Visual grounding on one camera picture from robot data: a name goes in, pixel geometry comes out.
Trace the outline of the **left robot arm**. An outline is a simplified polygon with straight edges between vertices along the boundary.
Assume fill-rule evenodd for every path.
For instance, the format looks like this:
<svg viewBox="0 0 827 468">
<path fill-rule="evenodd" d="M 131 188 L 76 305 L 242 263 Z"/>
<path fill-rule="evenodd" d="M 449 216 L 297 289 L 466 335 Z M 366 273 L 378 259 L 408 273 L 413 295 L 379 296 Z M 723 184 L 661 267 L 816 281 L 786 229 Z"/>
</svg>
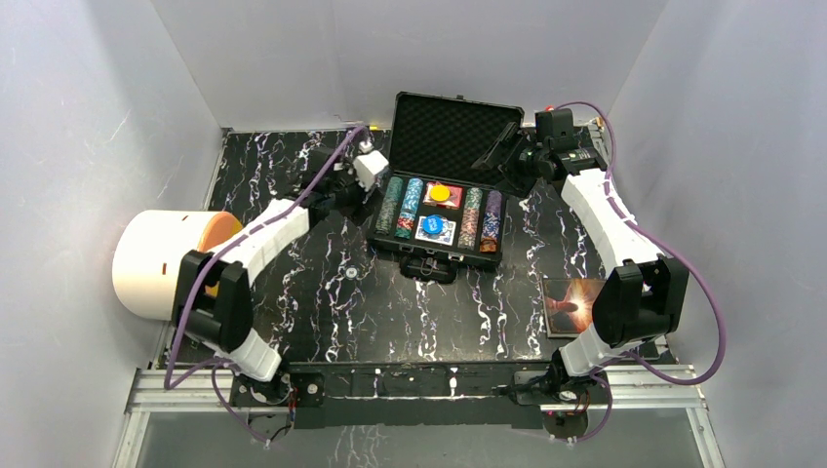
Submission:
<svg viewBox="0 0 827 468">
<path fill-rule="evenodd" d="M 176 363 L 189 337 L 210 348 L 213 363 L 232 366 L 252 378 L 254 393 L 279 406 L 290 397 L 290 378 L 279 372 L 283 358 L 253 325 L 252 288 L 257 277 L 295 240 L 330 213 L 359 218 L 387 174 L 385 156 L 362 145 L 353 157 L 338 147 L 318 148 L 296 190 L 269 202 L 265 210 L 228 240 L 186 253 L 179 264 L 172 308 L 176 326 L 167 368 Z"/>
</svg>

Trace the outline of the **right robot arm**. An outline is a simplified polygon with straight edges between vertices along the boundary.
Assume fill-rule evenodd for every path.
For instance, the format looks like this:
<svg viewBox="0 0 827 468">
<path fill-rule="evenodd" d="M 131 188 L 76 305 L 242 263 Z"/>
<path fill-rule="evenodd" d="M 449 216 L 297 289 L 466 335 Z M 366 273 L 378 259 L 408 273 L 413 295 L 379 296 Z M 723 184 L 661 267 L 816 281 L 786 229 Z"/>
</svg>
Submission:
<svg viewBox="0 0 827 468">
<path fill-rule="evenodd" d="M 555 185 L 608 273 L 591 307 L 591 324 L 554 352 L 545 374 L 503 388 L 503 394 L 537 389 L 563 404 L 575 403 L 602 369 L 635 358 L 640 346 L 679 325 L 688 269 L 636 231 L 612 189 L 612 161 L 611 152 L 578 134 L 571 110 L 561 106 L 536 113 L 531 129 L 506 123 L 472 165 L 498 171 L 497 190 L 514 196 L 527 194 L 540 179 Z"/>
</svg>

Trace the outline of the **blue playing card deck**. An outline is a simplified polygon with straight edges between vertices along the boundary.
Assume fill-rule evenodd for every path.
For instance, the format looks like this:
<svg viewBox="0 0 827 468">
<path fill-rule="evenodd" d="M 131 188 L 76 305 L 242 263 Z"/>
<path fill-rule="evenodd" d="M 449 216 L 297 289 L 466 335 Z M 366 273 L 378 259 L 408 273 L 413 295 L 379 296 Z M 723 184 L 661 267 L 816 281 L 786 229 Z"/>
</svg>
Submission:
<svg viewBox="0 0 827 468">
<path fill-rule="evenodd" d="M 445 230 L 442 234 L 439 235 L 428 235 L 423 232 L 421 223 L 425 216 L 421 216 L 418 219 L 416 230 L 414 233 L 414 238 L 418 241 L 429 242 L 433 244 L 439 244 L 444 246 L 451 246 L 453 244 L 453 238 L 456 231 L 456 222 L 447 219 L 446 217 L 442 216 L 445 223 Z"/>
</svg>

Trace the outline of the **yellow round button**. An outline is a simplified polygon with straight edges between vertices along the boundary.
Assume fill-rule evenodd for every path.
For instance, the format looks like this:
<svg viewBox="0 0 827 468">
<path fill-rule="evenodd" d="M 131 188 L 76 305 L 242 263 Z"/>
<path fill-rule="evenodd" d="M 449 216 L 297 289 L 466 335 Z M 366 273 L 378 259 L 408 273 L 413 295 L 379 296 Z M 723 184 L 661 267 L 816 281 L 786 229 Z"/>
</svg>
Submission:
<svg viewBox="0 0 827 468">
<path fill-rule="evenodd" d="M 446 185 L 434 184 L 428 192 L 430 199 L 436 203 L 443 203 L 451 198 L 451 191 Z"/>
</svg>

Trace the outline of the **red playing card deck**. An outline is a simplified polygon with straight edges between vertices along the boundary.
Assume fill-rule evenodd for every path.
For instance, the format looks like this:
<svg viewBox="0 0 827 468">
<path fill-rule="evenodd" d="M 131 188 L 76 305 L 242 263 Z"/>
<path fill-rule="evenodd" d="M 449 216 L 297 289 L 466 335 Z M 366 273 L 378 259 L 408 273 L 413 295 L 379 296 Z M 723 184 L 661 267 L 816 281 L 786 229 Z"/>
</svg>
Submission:
<svg viewBox="0 0 827 468">
<path fill-rule="evenodd" d="M 451 198 L 448 201 L 443 202 L 443 203 L 436 203 L 436 202 L 432 201 L 430 199 L 429 195 L 428 195 L 428 192 L 429 192 L 429 189 L 434 184 L 446 185 L 452 193 Z M 428 182 L 426 184 L 425 195 L 423 196 L 422 202 L 425 205 L 428 205 L 428 206 L 434 206 L 434 207 L 439 207 L 439 208 L 446 208 L 446 209 L 456 210 L 460 206 L 462 195 L 463 195 L 463 188 L 460 187 L 460 186 L 444 184 L 444 183 L 439 183 L 439 182 Z"/>
</svg>

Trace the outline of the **blue small blind button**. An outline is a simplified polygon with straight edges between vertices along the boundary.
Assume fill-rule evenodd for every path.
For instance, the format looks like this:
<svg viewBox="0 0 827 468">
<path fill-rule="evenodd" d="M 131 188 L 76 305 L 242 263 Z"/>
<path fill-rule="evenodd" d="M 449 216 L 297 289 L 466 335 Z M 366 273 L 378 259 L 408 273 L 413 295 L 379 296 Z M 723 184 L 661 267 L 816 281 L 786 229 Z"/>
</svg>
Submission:
<svg viewBox="0 0 827 468">
<path fill-rule="evenodd" d="M 426 216 L 421 223 L 424 233 L 428 235 L 439 235 L 445 230 L 445 221 L 439 215 Z"/>
</svg>

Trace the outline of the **black poker chip case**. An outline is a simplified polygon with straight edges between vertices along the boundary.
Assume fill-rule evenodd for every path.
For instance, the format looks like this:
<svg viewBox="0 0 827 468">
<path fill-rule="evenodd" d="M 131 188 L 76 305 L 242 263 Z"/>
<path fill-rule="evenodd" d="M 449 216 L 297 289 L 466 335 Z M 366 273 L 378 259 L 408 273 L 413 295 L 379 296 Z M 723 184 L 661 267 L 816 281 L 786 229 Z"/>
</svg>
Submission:
<svg viewBox="0 0 827 468">
<path fill-rule="evenodd" d="M 501 241 L 507 198 L 502 195 L 501 222 L 498 247 L 494 253 L 480 252 L 483 216 L 488 195 L 496 190 L 501 180 L 497 170 L 478 171 L 471 168 L 493 143 L 509 122 L 521 125 L 524 111 L 518 106 L 466 100 L 463 97 L 437 97 L 401 92 L 396 96 L 391 136 L 388 143 L 389 174 L 383 183 L 384 191 L 392 176 L 405 181 L 418 177 L 424 186 L 415 214 L 416 221 L 410 239 L 394 236 L 396 227 L 389 235 L 374 232 L 379 210 L 371 221 L 367 235 L 369 245 L 398 259 L 400 272 L 422 281 L 449 284 L 462 267 L 494 270 L 502 260 Z M 439 182 L 463 188 L 458 209 L 446 209 L 425 205 L 422 200 L 428 182 Z M 476 245 L 472 250 L 457 246 L 462 210 L 470 188 L 483 190 Z M 456 222 L 451 246 L 418 241 L 414 238 L 421 216 L 441 215 Z"/>
</svg>

